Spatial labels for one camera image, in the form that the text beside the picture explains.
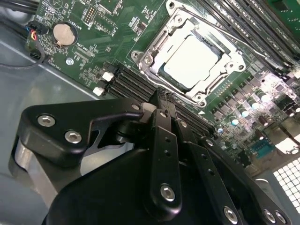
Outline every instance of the solid capacitor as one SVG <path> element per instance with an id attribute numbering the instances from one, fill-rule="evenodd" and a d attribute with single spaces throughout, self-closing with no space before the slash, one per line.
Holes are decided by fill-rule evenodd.
<path id="1" fill-rule="evenodd" d="M 267 121 L 263 116 L 258 117 L 258 121 L 259 121 L 264 127 L 266 127 L 266 126 L 269 124 L 268 121 Z"/>
<path id="2" fill-rule="evenodd" d="M 264 135 L 260 130 L 255 130 L 255 135 L 259 140 L 263 140 L 264 139 Z"/>
<path id="3" fill-rule="evenodd" d="M 254 99 L 248 100 L 249 105 L 251 105 L 251 108 L 256 110 L 259 108 L 259 103 L 257 103 Z"/>
<path id="4" fill-rule="evenodd" d="M 249 111 L 247 109 L 245 109 L 244 107 L 239 109 L 240 114 L 242 115 L 242 117 L 246 118 L 249 115 Z"/>
<path id="5" fill-rule="evenodd" d="M 270 101 L 270 97 L 266 93 L 264 93 L 263 91 L 258 92 L 257 96 L 259 97 L 259 99 L 262 102 L 269 102 Z"/>
<path id="6" fill-rule="evenodd" d="M 238 118 L 236 118 L 235 116 L 231 116 L 230 118 L 229 118 L 229 120 L 230 120 L 230 122 L 231 122 L 231 124 L 232 125 L 238 125 L 240 122 L 239 122 L 239 120 L 238 120 Z"/>

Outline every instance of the cable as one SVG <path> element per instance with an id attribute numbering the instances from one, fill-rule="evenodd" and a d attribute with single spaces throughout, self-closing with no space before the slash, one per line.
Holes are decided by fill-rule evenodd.
<path id="1" fill-rule="evenodd" d="M 21 6 L 21 5 L 14 4 L 11 2 L 6 2 L 6 1 L 0 1 L 0 6 L 2 6 L 4 8 L 9 8 L 14 11 L 19 11 L 19 12 L 23 12 L 23 13 L 27 13 L 27 14 L 32 14 L 32 15 L 35 15 L 35 13 L 37 12 L 37 8 Z"/>
<path id="2" fill-rule="evenodd" d="M 44 59 L 45 59 L 45 52 L 43 50 L 43 47 L 42 47 L 41 43 L 38 41 L 38 37 L 36 36 L 35 31 L 31 32 L 31 36 L 32 36 L 32 34 L 34 34 L 33 36 L 35 36 L 35 38 L 36 38 L 36 40 L 35 40 L 36 48 L 41 53 L 41 57 L 39 58 L 39 60 L 36 61 L 34 64 L 29 65 L 29 66 L 13 66 L 13 65 L 7 65 L 7 64 L 0 63 L 0 68 L 18 69 L 18 70 L 21 70 L 21 69 L 32 69 L 32 68 L 38 66 L 39 64 L 41 64 L 44 61 Z"/>
<path id="3" fill-rule="evenodd" d="M 218 26 L 216 26 L 215 24 L 207 21 L 206 19 L 202 18 L 201 16 L 187 10 L 186 8 L 180 7 L 179 8 L 182 11 L 185 11 L 186 13 L 189 13 L 190 15 L 192 15 L 193 17 L 197 18 L 198 20 L 200 20 L 201 22 L 215 28 L 216 30 L 220 31 L 221 33 L 225 34 L 226 36 L 231 37 L 232 39 L 242 43 L 244 46 L 246 46 L 248 49 L 251 49 L 253 52 L 255 52 L 257 55 L 262 56 L 265 60 L 269 59 L 268 57 L 266 57 L 264 54 L 261 54 L 260 52 L 258 52 L 257 50 L 255 50 L 253 47 L 251 47 L 250 45 L 248 45 L 246 42 L 240 40 L 239 38 L 235 37 L 234 35 L 232 35 L 231 33 L 228 33 L 227 31 L 219 28 Z"/>
<path id="4" fill-rule="evenodd" d="M 26 31 L 26 29 L 22 25 L 14 22 L 14 21 L 11 21 L 5 17 L 0 16 L 0 26 L 3 26 L 3 27 L 5 27 L 5 29 L 14 32 L 23 40 L 27 39 L 28 32 Z"/>
<path id="5" fill-rule="evenodd" d="M 18 4 L 22 4 L 24 6 L 33 7 L 33 8 L 38 7 L 38 2 L 31 1 L 31 0 L 2 0 L 2 1 L 7 1 L 7 2 L 11 2 L 11 3 L 18 3 Z"/>

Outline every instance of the dimm slot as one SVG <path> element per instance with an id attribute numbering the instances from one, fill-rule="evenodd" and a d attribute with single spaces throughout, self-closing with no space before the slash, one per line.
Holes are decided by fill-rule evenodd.
<path id="1" fill-rule="evenodd" d="M 248 43 L 250 46 L 252 46 L 254 49 L 256 49 L 257 51 L 261 52 L 262 54 L 264 54 L 266 57 L 268 57 L 269 59 L 271 59 L 272 61 L 274 61 L 278 66 L 284 67 L 284 65 L 282 64 L 281 59 L 279 59 L 278 57 L 276 57 L 276 55 L 274 57 L 276 57 L 276 59 L 273 57 L 273 55 L 271 56 L 270 54 L 268 54 L 266 52 L 266 50 L 264 49 L 265 46 L 260 46 L 260 44 L 258 44 L 256 42 L 256 40 L 251 37 L 250 34 L 245 33 L 244 30 L 240 30 L 238 29 L 238 27 L 236 25 L 233 24 L 232 21 L 230 21 L 228 18 L 226 18 L 223 14 L 220 14 L 221 10 L 218 10 L 217 7 L 215 7 L 211 2 L 209 1 L 199 1 L 199 4 L 202 4 L 204 6 L 205 9 L 211 9 L 214 13 L 212 14 L 213 16 L 218 15 L 223 21 L 224 23 L 229 25 L 229 30 L 232 31 L 234 30 L 235 32 L 239 33 L 239 35 L 237 37 L 243 37 L 241 38 L 241 40 L 246 40 L 246 43 Z"/>
<path id="2" fill-rule="evenodd" d="M 226 20 L 224 20 L 220 14 L 214 10 L 214 8 L 212 8 L 210 5 L 208 5 L 205 1 L 199 1 L 198 3 L 200 5 L 202 5 L 202 7 L 204 7 L 207 12 L 209 12 L 212 16 L 214 16 L 216 18 L 216 20 L 218 21 L 218 23 L 226 28 L 232 35 L 234 35 L 235 37 L 239 38 L 240 40 L 243 40 L 244 42 L 248 43 L 250 46 L 252 46 L 253 48 L 255 48 L 255 46 L 253 45 L 253 43 L 251 43 L 249 40 L 246 40 L 240 33 L 238 33 Z M 253 55 L 256 55 L 255 52 L 253 52 L 253 50 L 250 50 L 250 52 Z M 271 65 L 269 63 L 267 63 L 265 61 L 264 58 L 262 58 L 261 56 L 256 56 L 258 60 L 260 60 L 262 62 L 262 64 L 264 64 L 264 66 L 273 74 L 276 75 L 281 75 L 282 71 L 277 71 L 277 69 L 275 67 L 271 67 Z"/>
<path id="3" fill-rule="evenodd" d="M 244 26 L 243 21 L 239 16 L 230 8 L 229 5 L 227 5 L 224 1 L 221 0 L 208 0 L 214 7 L 219 8 L 222 15 L 227 18 L 228 20 L 232 20 L 232 24 L 235 25 L 235 27 L 240 30 L 244 31 L 244 35 L 246 37 L 250 37 L 250 40 L 252 42 L 255 40 L 256 42 L 259 42 L 259 44 L 262 46 L 263 50 L 266 50 L 269 58 L 271 55 L 276 59 L 276 63 L 279 63 L 282 67 L 286 68 L 286 65 L 282 63 L 282 61 L 285 61 L 285 58 L 283 56 L 280 56 L 274 49 L 273 46 L 270 46 L 268 42 L 266 42 L 265 39 L 259 37 L 259 35 L 255 32 L 254 29 L 252 29 L 249 26 Z"/>
<path id="4" fill-rule="evenodd" d="M 246 21 L 253 29 L 256 30 L 256 32 L 262 37 L 263 33 L 268 36 L 269 44 L 271 44 L 273 47 L 278 46 L 281 48 L 281 50 L 284 52 L 283 56 L 287 60 L 289 60 L 293 64 L 297 64 L 297 62 L 294 60 L 294 54 L 291 52 L 291 49 L 289 49 L 289 46 L 286 46 L 286 42 L 283 40 L 280 40 L 277 36 L 277 34 L 271 30 L 263 20 L 261 20 L 253 11 L 251 7 L 247 7 L 246 3 L 243 1 L 237 2 L 236 0 L 225 0 L 229 6 L 232 7 L 232 9 L 241 16 L 244 21 Z"/>
<path id="5" fill-rule="evenodd" d="M 282 37 L 286 37 L 286 40 L 290 40 L 293 48 L 300 53 L 300 43 L 297 41 L 292 33 L 286 28 L 286 26 L 280 21 L 280 19 L 272 12 L 264 1 L 256 0 L 244 0 L 249 4 L 259 16 L 263 16 L 264 20 L 267 20 L 269 24 L 275 25 L 276 32 Z"/>

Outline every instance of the black cable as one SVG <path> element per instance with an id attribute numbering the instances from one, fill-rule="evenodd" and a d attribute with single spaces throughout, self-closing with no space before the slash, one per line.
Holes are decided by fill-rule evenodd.
<path id="1" fill-rule="evenodd" d="M 0 6 L 4 8 L 9 8 L 14 11 L 19 11 L 27 14 L 32 14 L 35 15 L 37 8 L 32 8 L 32 7 L 26 7 L 26 6 L 21 6 L 18 4 L 14 4 L 11 2 L 6 2 L 6 1 L 0 1 Z"/>
<path id="2" fill-rule="evenodd" d="M 38 66 L 39 64 L 41 64 L 45 59 L 45 52 L 43 50 L 41 43 L 38 41 L 38 39 L 35 41 L 35 44 L 36 44 L 36 48 L 41 53 L 41 57 L 34 64 L 29 65 L 29 66 L 14 66 L 14 65 L 7 65 L 7 64 L 0 63 L 0 68 L 22 70 L 22 69 L 32 69 L 32 68 Z"/>
<path id="3" fill-rule="evenodd" d="M 18 3 L 27 7 L 33 7 L 37 8 L 38 7 L 38 2 L 36 1 L 31 1 L 31 0 L 2 0 L 6 2 L 11 2 L 11 3 Z"/>
<path id="4" fill-rule="evenodd" d="M 0 26 L 17 34 L 23 40 L 27 39 L 28 31 L 22 25 L 0 16 Z"/>

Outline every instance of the black bracket arm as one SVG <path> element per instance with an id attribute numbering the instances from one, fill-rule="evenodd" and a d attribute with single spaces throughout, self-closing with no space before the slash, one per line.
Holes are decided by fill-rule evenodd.
<path id="1" fill-rule="evenodd" d="M 177 138 L 171 132 L 171 117 L 156 109 L 150 129 L 150 183 L 146 210 L 158 221 L 172 220 L 182 207 Z"/>
<path id="2" fill-rule="evenodd" d="M 133 99 L 37 105 L 21 115 L 17 136 L 23 146 L 62 167 L 80 163 L 91 131 L 102 134 L 117 121 L 139 120 L 143 109 Z"/>
<path id="3" fill-rule="evenodd" d="M 186 122 L 175 120 L 174 123 L 180 149 L 185 152 L 187 160 L 197 170 L 199 179 L 206 191 L 203 194 L 209 197 L 211 207 L 216 216 L 212 218 L 212 220 L 215 220 L 214 224 L 244 224 L 208 151 L 196 144 L 193 133 Z M 206 141 L 213 146 L 213 142 L 210 139 L 207 138 Z"/>

